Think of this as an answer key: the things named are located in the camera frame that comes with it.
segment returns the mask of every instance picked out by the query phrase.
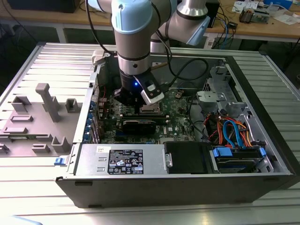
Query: robotic arm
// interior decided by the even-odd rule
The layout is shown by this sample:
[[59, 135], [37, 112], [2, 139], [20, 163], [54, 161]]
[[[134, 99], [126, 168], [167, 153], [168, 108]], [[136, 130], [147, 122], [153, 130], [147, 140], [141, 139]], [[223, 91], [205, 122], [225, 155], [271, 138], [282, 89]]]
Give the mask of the robotic arm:
[[115, 99], [136, 108], [164, 98], [151, 73], [150, 50], [166, 38], [197, 45], [209, 22], [205, 0], [89, 0], [89, 5], [112, 14], [122, 88]]

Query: wire bundle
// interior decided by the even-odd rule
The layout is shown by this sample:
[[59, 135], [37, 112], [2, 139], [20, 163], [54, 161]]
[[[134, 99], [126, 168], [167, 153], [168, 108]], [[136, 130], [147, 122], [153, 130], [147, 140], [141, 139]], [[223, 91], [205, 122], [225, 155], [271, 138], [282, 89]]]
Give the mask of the wire bundle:
[[[205, 119], [205, 121], [203, 122], [204, 125], [207, 124], [208, 120], [210, 119], [211, 115], [208, 115], [208, 117]], [[242, 137], [243, 140], [243, 144], [246, 147], [252, 147], [253, 145], [251, 144], [251, 141], [249, 139], [249, 131], [247, 129], [247, 127], [245, 125], [243, 125], [240, 121], [237, 121], [233, 118], [227, 117], [227, 116], [219, 116], [216, 115], [216, 119], [217, 119], [217, 129], [209, 136], [208, 140], [217, 144], [217, 145], [222, 145], [222, 146], [226, 146], [226, 147], [230, 147], [233, 148], [234, 146], [230, 143], [227, 143], [224, 141], [224, 133], [223, 133], [223, 125], [226, 121], [230, 120], [233, 123], [235, 123], [236, 125], [239, 126], [239, 134]], [[232, 134], [229, 136], [229, 138], [232, 140], [232, 136], [233, 136], [234, 132], [232, 132]]]

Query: power cable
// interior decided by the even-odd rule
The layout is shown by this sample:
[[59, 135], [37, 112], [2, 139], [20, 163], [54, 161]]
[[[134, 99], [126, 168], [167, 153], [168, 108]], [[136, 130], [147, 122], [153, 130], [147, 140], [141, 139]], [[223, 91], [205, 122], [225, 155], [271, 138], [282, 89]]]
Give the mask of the power cable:
[[6, 7], [6, 5], [4, 4], [4, 0], [1, 0], [2, 1], [2, 4], [3, 4], [3, 7], [5, 8], [5, 10], [8, 12], [8, 14], [21, 26], [23, 27], [23, 29], [29, 34], [29, 36], [35, 41], [35, 43], [37, 44], [38, 41], [28, 32], [28, 30], [25, 29], [25, 27], [20, 24], [20, 22], [10, 13], [10, 11], [8, 10], [8, 8]]
[[87, 14], [87, 16], [88, 16], [88, 20], [89, 20], [89, 23], [90, 23], [90, 29], [92, 30], [92, 33], [93, 33], [93, 35], [94, 35], [95, 40], [98, 42], [98, 44], [103, 48], [103, 50], [104, 50], [105, 52], [107, 52], [107, 53], [113, 55], [113, 52], [107, 50], [107, 48], [105, 48], [105, 47], [103, 46], [103, 44], [99, 41], [99, 38], [98, 38], [98, 36], [97, 36], [97, 34], [96, 34], [96, 31], [95, 31], [95, 29], [94, 29], [94, 25], [93, 25], [92, 19], [91, 19], [91, 17], [90, 17], [89, 0], [85, 0], [85, 8], [86, 8], [86, 14]]

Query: motherboard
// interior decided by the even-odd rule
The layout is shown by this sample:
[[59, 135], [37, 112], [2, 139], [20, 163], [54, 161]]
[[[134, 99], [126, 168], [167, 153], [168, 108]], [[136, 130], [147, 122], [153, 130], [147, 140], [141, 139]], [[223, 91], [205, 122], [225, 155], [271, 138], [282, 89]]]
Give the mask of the motherboard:
[[[182, 94], [183, 91], [171, 90], [161, 102], [140, 108], [139, 114], [112, 96], [100, 98], [98, 117], [100, 133], [103, 134], [100, 142], [163, 144], [167, 141], [194, 141], [194, 130], [187, 115], [188, 97]], [[144, 123], [141, 130], [135, 126], [137, 123]], [[154, 129], [151, 134], [145, 131], [148, 127]]]

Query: side panel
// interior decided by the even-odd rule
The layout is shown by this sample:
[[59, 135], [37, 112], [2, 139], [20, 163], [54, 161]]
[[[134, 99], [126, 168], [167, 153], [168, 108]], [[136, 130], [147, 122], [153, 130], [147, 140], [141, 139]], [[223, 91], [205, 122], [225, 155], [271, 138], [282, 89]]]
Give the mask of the side panel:
[[79, 208], [251, 203], [287, 176], [199, 179], [59, 180]]

